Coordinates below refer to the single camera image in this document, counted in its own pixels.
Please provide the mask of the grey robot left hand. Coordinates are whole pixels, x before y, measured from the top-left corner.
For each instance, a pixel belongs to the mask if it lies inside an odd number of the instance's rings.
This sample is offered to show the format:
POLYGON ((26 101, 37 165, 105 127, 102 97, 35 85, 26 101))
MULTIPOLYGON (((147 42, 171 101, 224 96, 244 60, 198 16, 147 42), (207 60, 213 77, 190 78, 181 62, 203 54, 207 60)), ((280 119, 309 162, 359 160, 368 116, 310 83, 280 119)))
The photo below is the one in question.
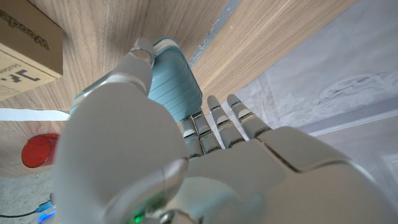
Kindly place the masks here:
POLYGON ((77 95, 57 143, 60 223, 396 223, 351 159, 270 128, 234 95, 208 106, 176 41, 139 39, 77 95))

